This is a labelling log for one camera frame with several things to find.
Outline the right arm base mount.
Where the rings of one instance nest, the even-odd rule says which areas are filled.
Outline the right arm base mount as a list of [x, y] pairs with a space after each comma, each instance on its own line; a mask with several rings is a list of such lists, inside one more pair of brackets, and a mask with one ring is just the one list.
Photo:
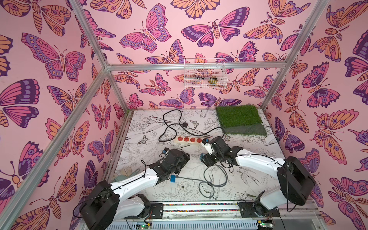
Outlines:
[[237, 206], [239, 207], [242, 218], [270, 218], [280, 217], [278, 208], [266, 209], [259, 202], [238, 200]]

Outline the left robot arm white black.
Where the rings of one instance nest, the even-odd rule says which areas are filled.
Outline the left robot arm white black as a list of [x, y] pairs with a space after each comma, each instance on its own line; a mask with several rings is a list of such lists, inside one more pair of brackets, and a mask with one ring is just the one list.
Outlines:
[[164, 156], [145, 170], [122, 181], [99, 182], [79, 205], [80, 217], [89, 230], [105, 230], [113, 221], [125, 218], [146, 219], [151, 202], [141, 191], [178, 175], [190, 160], [182, 149], [165, 148]]

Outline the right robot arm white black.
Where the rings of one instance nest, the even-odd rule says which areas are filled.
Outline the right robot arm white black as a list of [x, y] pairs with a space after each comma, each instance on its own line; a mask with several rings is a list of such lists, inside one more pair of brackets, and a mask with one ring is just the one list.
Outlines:
[[314, 178], [295, 157], [272, 158], [239, 146], [229, 147], [220, 136], [212, 140], [205, 138], [201, 145], [208, 152], [201, 161], [208, 167], [226, 163], [260, 171], [278, 179], [275, 188], [261, 192], [253, 202], [253, 209], [259, 216], [284, 204], [305, 205], [316, 185]]

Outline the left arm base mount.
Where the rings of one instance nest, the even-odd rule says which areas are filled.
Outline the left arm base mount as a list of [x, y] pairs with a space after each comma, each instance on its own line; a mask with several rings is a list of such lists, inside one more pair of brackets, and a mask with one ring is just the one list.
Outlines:
[[153, 203], [145, 205], [143, 211], [137, 216], [128, 216], [125, 219], [162, 219], [163, 218], [163, 203]]

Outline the blue mp3 player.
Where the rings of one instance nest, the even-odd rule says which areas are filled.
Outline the blue mp3 player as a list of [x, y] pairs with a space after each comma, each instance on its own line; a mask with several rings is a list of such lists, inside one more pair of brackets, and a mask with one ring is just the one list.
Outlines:
[[171, 175], [171, 177], [170, 177], [170, 182], [171, 183], [175, 183], [176, 182], [176, 175]]

